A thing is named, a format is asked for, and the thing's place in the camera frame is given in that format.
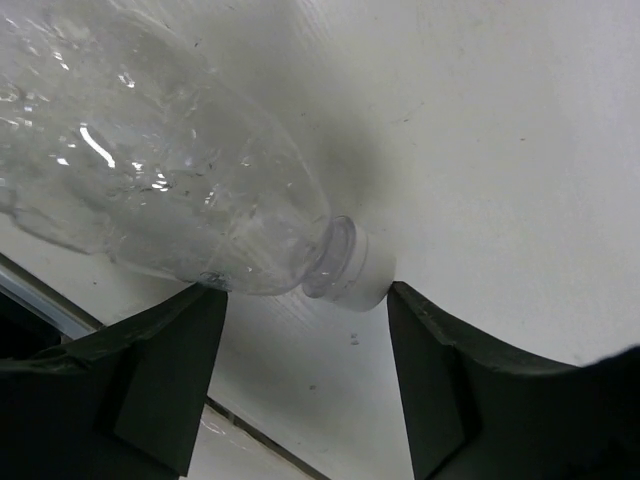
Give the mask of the clear bottle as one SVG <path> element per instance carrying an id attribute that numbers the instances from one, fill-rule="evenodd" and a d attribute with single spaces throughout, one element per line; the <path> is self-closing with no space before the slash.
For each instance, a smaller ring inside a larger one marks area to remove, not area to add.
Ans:
<path id="1" fill-rule="evenodd" d="M 367 311 L 395 274 L 277 120 L 117 1 L 2 3 L 1 211 L 49 243 L 226 292 Z"/>

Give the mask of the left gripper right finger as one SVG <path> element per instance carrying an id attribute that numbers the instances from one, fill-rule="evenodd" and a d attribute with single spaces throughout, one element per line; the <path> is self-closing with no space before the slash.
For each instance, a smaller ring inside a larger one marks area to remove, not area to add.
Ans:
<path id="1" fill-rule="evenodd" d="M 635 479 L 639 350 L 578 367 L 501 341 L 406 283 L 387 295 L 417 479 Z"/>

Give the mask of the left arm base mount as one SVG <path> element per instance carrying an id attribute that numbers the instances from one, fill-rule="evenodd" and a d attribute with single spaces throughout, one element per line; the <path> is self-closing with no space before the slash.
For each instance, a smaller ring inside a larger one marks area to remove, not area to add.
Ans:
<path id="1" fill-rule="evenodd" d="M 17 263 L 1 257 L 3 359 L 27 359 L 103 328 L 97 319 Z"/>

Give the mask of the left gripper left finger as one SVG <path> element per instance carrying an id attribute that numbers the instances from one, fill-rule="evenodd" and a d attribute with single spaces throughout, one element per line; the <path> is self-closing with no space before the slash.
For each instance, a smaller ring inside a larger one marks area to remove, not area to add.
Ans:
<path id="1" fill-rule="evenodd" d="M 3 361 L 2 477 L 185 476 L 227 301 L 192 286 L 83 338 Z"/>

